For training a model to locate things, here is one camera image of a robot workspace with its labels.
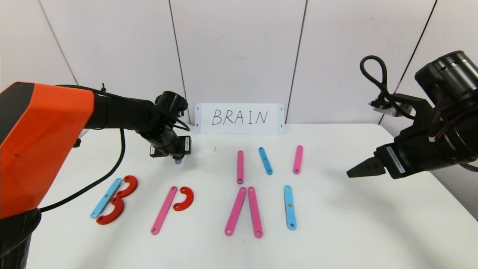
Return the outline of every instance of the pink plastic bar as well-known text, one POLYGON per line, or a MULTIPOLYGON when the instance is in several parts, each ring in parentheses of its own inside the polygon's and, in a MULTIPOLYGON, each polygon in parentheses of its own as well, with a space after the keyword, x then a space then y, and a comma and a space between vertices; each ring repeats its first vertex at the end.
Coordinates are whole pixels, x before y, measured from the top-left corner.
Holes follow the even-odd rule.
POLYGON ((244 183, 244 152, 238 151, 238 184, 244 183))
POLYGON ((234 229, 236 228, 236 223, 239 219, 239 213, 242 208, 242 204, 246 199, 247 189, 246 187, 241 187, 239 189, 239 193, 236 197, 236 201, 232 206, 231 215, 229 215, 228 223, 226 224, 226 228, 224 229, 224 233, 227 236, 231 236, 234 233, 234 229))
POLYGON ((161 210, 159 211, 158 217, 156 218, 156 221, 154 221, 154 224, 152 225, 152 228, 151 228, 152 235, 157 235, 159 233, 159 230, 161 230, 161 226, 164 223, 166 215, 168 214, 169 208, 171 207, 171 204, 173 203, 173 199, 177 191, 178 191, 178 187, 176 186, 172 186, 171 189, 169 189, 169 193, 166 196, 166 199, 164 200, 163 206, 161 207, 161 210))
POLYGON ((297 146, 295 150, 295 161, 294 161, 294 174, 300 174, 302 168, 302 153, 304 152, 304 147, 301 145, 297 146))
POLYGON ((262 231, 261 215, 259 214, 259 206, 257 205, 256 189, 254 187, 249 187, 248 193, 250 216, 252 218, 252 228, 254 229, 254 236, 256 238, 261 238, 264 235, 264 232, 262 231))

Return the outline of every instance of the label sticker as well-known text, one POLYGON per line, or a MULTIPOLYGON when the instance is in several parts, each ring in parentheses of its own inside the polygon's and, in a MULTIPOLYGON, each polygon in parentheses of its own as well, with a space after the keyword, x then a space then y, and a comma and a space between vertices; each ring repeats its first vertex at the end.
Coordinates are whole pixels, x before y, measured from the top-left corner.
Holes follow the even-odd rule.
POLYGON ((189 151, 189 137, 188 136, 186 137, 184 151, 186 151, 186 152, 189 151))
POLYGON ((393 151, 393 149, 391 147, 387 147, 387 151, 389 152, 390 154, 390 157, 391 159, 393 160, 393 162, 395 163, 395 166, 397 167, 397 169, 400 171, 400 173, 405 173, 405 168, 403 168, 402 164, 400 163, 400 160, 398 159, 398 157, 395 155, 395 152, 393 151))

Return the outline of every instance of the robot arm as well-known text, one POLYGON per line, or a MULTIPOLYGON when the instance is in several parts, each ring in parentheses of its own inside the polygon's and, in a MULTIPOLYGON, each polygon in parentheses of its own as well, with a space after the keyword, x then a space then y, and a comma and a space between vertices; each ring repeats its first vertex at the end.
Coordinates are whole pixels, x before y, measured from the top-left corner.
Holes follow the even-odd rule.
POLYGON ((387 113, 393 115, 403 114, 400 107, 413 107, 415 117, 405 114, 413 125, 402 130, 393 143, 378 147, 374 157, 350 169, 350 178, 385 174, 387 168, 393 179, 399 179, 456 164, 478 172, 468 164, 478 158, 478 68, 465 53, 455 51, 424 66, 415 80, 435 108, 425 99, 389 94, 385 89, 388 100, 379 96, 371 105, 383 113, 393 110, 387 113))
POLYGON ((10 258, 22 268, 37 207, 83 129, 134 130, 164 156, 182 159, 186 137, 173 127, 189 131, 178 120, 187 106, 170 91, 155 103, 74 85, 17 82, 0 93, 0 269, 10 268, 10 258))

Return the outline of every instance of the panel seam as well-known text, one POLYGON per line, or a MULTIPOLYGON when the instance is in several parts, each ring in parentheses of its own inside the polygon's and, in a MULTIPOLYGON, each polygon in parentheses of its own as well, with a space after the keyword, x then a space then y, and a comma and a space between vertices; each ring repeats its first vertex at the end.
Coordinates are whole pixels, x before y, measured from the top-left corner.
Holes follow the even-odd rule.
POLYGON ((291 99, 292 99, 292 89, 294 87, 295 71, 297 70, 297 61, 299 60, 300 44, 301 44, 301 41, 302 41, 302 33, 304 31, 305 14, 307 12, 308 2, 309 2, 309 0, 305 0, 304 15, 302 16, 302 25, 301 25, 301 28, 300 28, 300 35, 299 35, 299 44, 297 46, 297 55, 295 56, 294 71, 292 73, 291 91, 289 93, 289 101, 287 102, 287 113, 285 114, 285 123, 287 123, 287 117, 289 117, 289 109, 290 109, 290 106, 291 106, 291 99))
POLYGON ((58 48, 60 49, 61 55, 63 57, 63 60, 65 60, 66 66, 68 67, 68 70, 70 71, 70 74, 73 77, 73 80, 75 81, 75 84, 79 85, 75 75, 73 74, 73 70, 71 69, 71 66, 68 63, 68 60, 66 59, 65 53, 63 52, 63 49, 61 48, 60 43, 58 42, 58 38, 56 38, 56 34, 53 31, 53 27, 50 23, 50 20, 48 19, 48 16, 46 15, 45 8, 43 8, 41 0, 38 0, 38 3, 40 4, 40 7, 42 8, 42 12, 43 12, 43 15, 45 16, 46 22, 48 23, 48 27, 50 27, 50 31, 52 31, 53 38, 55 39, 55 42, 58 45, 58 48))
MULTIPOLYGON (((174 26, 173 8, 171 7, 171 0, 168 0, 168 2, 169 2, 169 12, 171 14, 171 22, 173 23, 174 41, 176 42, 176 51, 177 51, 177 54, 178 54, 179 70, 181 71, 181 81, 183 83, 184 98, 186 99, 186 102, 187 102, 186 86, 184 84, 184 76, 183 76, 183 66, 181 65, 181 57, 179 56, 178 39, 176 37, 176 28, 174 26)), ((191 124, 192 121, 191 121, 191 115, 189 114, 189 103, 188 103, 188 106, 187 106, 187 117, 189 119, 189 123, 191 124)))
MULTIPOLYGON (((432 10, 430 11, 430 15, 428 16, 428 19, 426 20, 426 23, 425 23, 425 27, 423 28, 423 31, 420 35, 420 38, 418 38, 418 42, 417 42, 417 45, 415 46, 415 49, 413 50, 412 52, 412 56, 410 57, 410 60, 408 61, 407 63, 407 66, 405 67, 405 70, 403 71, 403 74, 402 74, 402 77, 400 78, 400 80, 398 81, 398 84, 397 84, 397 87, 395 88, 395 91, 393 91, 393 93, 395 94, 397 91, 398 91, 398 87, 400 86, 400 84, 402 83, 402 80, 403 78, 405 77, 405 73, 407 72, 408 70, 408 67, 410 66, 410 63, 412 62, 412 59, 413 59, 413 56, 415 56, 415 53, 417 51, 417 48, 418 48, 418 45, 420 44, 421 40, 422 40, 422 37, 423 37, 423 34, 425 33, 425 30, 428 26, 428 23, 430 22, 430 18, 432 17, 432 14, 433 14, 433 11, 435 10, 435 7, 436 7, 436 3, 438 2, 438 0, 435 0, 435 3, 433 4, 433 7, 432 7, 432 10)), ((379 125, 382 123, 382 120, 383 120, 383 117, 385 115, 382 115, 382 117, 380 118, 379 120, 379 125)))

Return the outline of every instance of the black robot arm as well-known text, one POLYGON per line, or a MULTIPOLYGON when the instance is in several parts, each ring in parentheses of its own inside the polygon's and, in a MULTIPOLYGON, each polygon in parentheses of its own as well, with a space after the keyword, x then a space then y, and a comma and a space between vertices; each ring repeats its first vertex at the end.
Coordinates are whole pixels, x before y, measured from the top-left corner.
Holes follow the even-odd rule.
POLYGON ((123 128, 136 131, 146 139, 160 156, 171 156, 176 160, 190 154, 189 136, 177 136, 173 127, 190 131, 189 126, 179 120, 187 109, 187 101, 180 95, 165 91, 155 102, 125 98, 107 93, 105 88, 94 90, 76 85, 62 87, 80 88, 95 93, 95 107, 85 129, 123 128))
MULTIPOLYGON (((381 61, 376 56, 371 59, 381 61)), ((478 158, 478 68, 462 51, 456 51, 423 67, 415 79, 435 108, 413 96, 379 96, 371 103, 377 104, 376 110, 414 108, 413 125, 402 130, 393 143, 378 147, 374 157, 347 171, 349 177, 377 176, 387 168, 392 178, 399 179, 456 164, 478 170, 467 164, 478 158)))

